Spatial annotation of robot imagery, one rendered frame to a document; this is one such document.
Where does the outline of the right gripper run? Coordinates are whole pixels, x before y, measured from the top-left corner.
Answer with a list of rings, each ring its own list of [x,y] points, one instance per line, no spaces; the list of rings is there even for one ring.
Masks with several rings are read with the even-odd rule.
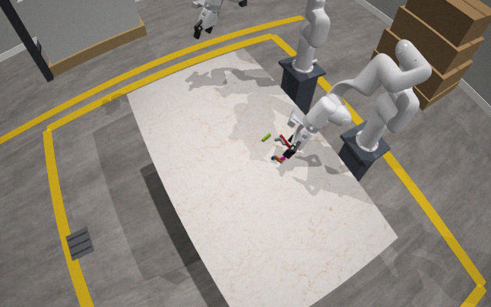
[[[199,16],[198,22],[195,25],[194,38],[199,40],[202,29],[205,29],[207,33],[211,33],[213,26],[216,24],[220,10],[212,11],[203,7],[201,14]],[[201,26],[200,26],[201,25]],[[198,29],[201,27],[201,29]],[[196,32],[197,31],[197,32]]]

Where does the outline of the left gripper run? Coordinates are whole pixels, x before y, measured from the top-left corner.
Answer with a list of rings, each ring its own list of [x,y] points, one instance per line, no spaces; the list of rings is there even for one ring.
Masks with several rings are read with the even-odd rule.
[[[293,135],[291,135],[291,137],[288,139],[288,141],[291,143],[291,146],[283,153],[283,156],[285,156],[287,159],[290,159],[292,155],[297,152],[297,150],[302,150],[304,146],[309,142],[311,137],[316,133],[309,132],[309,130],[305,126],[299,125],[298,128],[294,131]],[[296,146],[294,144],[296,144]],[[294,148],[291,149],[292,147]]]

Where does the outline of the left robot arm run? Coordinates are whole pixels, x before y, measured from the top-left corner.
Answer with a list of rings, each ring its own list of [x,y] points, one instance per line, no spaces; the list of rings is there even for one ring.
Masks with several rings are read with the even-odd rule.
[[[295,107],[287,125],[293,128],[298,122],[314,133],[326,122],[338,126],[349,125],[352,116],[342,95],[353,88],[370,97],[383,84],[388,93],[376,99],[369,120],[356,135],[356,143],[361,150],[375,151],[386,128],[392,133],[398,133],[416,114],[420,102],[412,88],[426,81],[432,74],[430,64],[409,40],[397,43],[395,55],[399,67],[388,55],[379,53],[356,78],[336,83],[306,116]]]

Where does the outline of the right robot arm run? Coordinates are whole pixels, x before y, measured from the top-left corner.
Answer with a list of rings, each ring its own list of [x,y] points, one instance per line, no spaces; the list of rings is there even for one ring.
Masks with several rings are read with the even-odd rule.
[[[205,6],[212,11],[220,10],[223,0],[198,0],[192,2],[192,8]],[[330,28],[330,19],[324,11],[325,0],[308,0],[306,6],[306,21],[299,27],[299,44],[296,53],[296,61],[293,60],[294,70],[307,74],[313,70],[315,48],[324,45]]]

